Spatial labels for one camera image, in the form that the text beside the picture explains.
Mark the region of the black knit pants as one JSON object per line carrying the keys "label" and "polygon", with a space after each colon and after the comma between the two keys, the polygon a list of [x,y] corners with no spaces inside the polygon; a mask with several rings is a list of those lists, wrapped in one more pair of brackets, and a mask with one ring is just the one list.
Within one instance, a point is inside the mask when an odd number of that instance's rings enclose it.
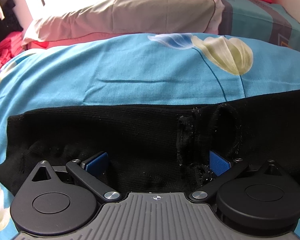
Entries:
{"label": "black knit pants", "polygon": [[99,179],[119,192],[189,192],[208,158],[277,161],[300,186],[300,90],[211,105],[39,108],[7,119],[0,182],[16,194],[39,161],[62,166],[107,152]]}

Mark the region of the blue floral bed sheet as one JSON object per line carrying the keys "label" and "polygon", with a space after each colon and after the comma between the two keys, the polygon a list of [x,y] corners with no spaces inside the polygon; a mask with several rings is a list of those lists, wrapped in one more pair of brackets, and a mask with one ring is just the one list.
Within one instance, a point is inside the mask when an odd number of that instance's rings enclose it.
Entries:
{"label": "blue floral bed sheet", "polygon": [[[0,71],[0,164],[9,115],[68,106],[211,105],[295,90],[300,52],[248,38],[134,34],[31,49]],[[109,155],[79,160],[100,180]],[[118,191],[121,199],[102,204],[82,228],[35,236],[15,227],[10,207],[17,193],[0,182],[0,239],[300,239],[300,219],[283,229],[242,228],[215,204],[191,201],[192,191]]]}

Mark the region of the pink folded clothes pile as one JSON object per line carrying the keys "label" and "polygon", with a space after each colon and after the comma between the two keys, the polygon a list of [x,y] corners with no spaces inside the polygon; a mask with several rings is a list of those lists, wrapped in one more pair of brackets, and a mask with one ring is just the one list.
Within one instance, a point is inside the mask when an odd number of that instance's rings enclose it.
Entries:
{"label": "pink folded clothes pile", "polygon": [[0,42],[0,69],[10,59],[24,51],[21,46],[22,40],[22,33],[14,31]]}

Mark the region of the black hanging garment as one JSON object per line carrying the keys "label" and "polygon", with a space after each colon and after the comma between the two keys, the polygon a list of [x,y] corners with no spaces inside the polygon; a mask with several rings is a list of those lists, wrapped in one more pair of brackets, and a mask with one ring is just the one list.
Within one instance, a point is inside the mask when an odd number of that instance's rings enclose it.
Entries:
{"label": "black hanging garment", "polygon": [[0,17],[0,42],[12,32],[23,31],[23,28],[13,11],[14,7],[14,0],[0,0],[0,8],[4,17],[3,19]]}

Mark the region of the teal grey striped pillow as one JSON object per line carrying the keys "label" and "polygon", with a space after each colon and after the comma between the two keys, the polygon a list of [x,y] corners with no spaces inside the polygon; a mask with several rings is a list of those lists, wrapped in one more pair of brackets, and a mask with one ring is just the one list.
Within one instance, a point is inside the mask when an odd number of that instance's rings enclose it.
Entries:
{"label": "teal grey striped pillow", "polygon": [[220,35],[253,38],[300,52],[300,23],[279,4],[222,0]]}

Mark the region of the beige pillow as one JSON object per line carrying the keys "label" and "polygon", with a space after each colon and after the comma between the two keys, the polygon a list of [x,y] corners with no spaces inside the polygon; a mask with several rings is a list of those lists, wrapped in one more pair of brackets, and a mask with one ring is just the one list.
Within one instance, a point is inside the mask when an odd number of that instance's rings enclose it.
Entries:
{"label": "beige pillow", "polygon": [[29,25],[23,46],[137,33],[217,34],[224,8],[222,0],[52,0]]}

